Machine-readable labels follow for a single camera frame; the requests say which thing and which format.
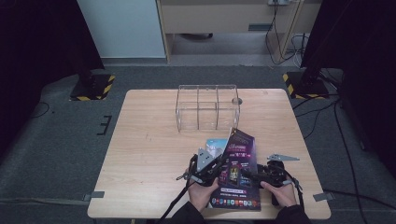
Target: person's right hand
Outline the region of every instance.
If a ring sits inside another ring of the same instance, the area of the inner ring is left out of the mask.
[[[265,181],[262,181],[260,184],[263,188],[268,189],[275,195],[280,206],[290,207],[297,204],[292,184],[288,184],[280,188],[276,188]]]

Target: book cover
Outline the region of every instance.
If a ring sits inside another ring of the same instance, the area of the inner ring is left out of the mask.
[[[211,140],[206,141],[206,148],[210,148]],[[221,167],[219,188],[212,193],[209,207],[260,211],[259,189],[240,172],[241,169],[249,169],[257,173],[254,137],[232,128],[228,140],[222,139],[221,142],[226,143],[223,156],[228,156],[228,160]]]

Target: magazine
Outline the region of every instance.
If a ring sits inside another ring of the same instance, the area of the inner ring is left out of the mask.
[[[222,156],[228,156],[221,167],[219,188],[212,193],[209,207],[261,211],[259,188],[240,172],[248,169],[257,173],[254,137],[232,128],[229,139],[208,139],[206,149],[214,155],[219,155],[223,149]]]

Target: wooden table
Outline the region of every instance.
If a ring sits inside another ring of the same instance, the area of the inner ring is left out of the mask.
[[[285,168],[301,183],[305,211],[310,218],[331,215],[326,201],[316,202],[322,192],[304,139],[283,90],[239,89],[241,114],[238,129],[256,138],[258,163],[278,153],[300,158],[285,161]],[[227,138],[229,131],[177,131],[177,90],[128,91],[117,121],[88,215],[93,218],[159,218],[185,186],[176,181],[190,158],[207,138]],[[262,210],[241,212],[206,209],[206,219],[273,219],[278,210],[271,195],[261,189]],[[169,217],[188,200],[178,202]]]

